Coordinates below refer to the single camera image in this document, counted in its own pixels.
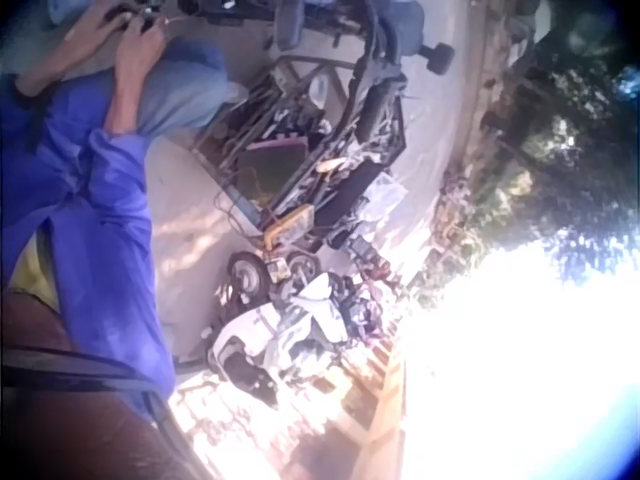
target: concrete ground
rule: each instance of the concrete ground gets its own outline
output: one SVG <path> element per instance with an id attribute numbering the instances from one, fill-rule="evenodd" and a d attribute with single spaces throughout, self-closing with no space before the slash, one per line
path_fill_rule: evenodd
<path id="1" fill-rule="evenodd" d="M 442 173 L 449 161 L 461 111 L 466 62 L 468 0 L 422 0 L 426 13 L 425 43 L 450 43 L 457 51 L 448 75 L 437 77 L 419 57 L 403 60 L 409 78 L 403 101 L 407 125 L 407 150 L 393 167 L 408 195 L 391 217 L 378 225 L 374 244 L 382 254 L 411 277 L 428 253 L 429 224 Z M 13 36 L 11 49 L 3 52 L 3 68 L 23 70 L 37 61 L 43 45 L 59 41 L 60 32 L 43 31 L 42 17 L 25 20 L 23 33 Z M 210 39 L 220 46 L 232 80 L 242 83 L 268 64 L 262 51 L 264 26 L 222 28 L 203 20 L 175 22 L 173 33 Z M 113 39 L 100 54 L 75 74 L 105 68 L 112 63 Z M 332 39 L 313 32 L 305 35 L 296 53 L 356 60 L 362 52 L 357 39 L 343 39 L 338 49 Z M 276 52 L 269 52 L 273 57 Z M 216 182 L 200 161 L 168 139 L 158 139 L 147 158 L 149 200 L 154 221 L 153 252 L 156 261 L 158 307 L 167 340 L 176 354 L 189 353 L 199 335 L 214 318 L 216 291 L 224 281 L 226 262 L 248 243 L 234 231 L 226 215 L 213 208 L 219 192 Z M 247 231 L 252 227 L 237 215 Z M 322 252 L 327 266 L 344 264 L 340 254 Z"/>

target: sunlight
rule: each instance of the sunlight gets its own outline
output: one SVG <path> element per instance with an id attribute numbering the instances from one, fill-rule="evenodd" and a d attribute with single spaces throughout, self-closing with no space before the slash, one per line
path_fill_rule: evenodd
<path id="1" fill-rule="evenodd" d="M 639 285 L 628 267 L 563 286 L 538 244 L 449 284 L 407 345 L 407 443 L 428 448 L 405 480 L 615 475 L 637 444 Z"/>

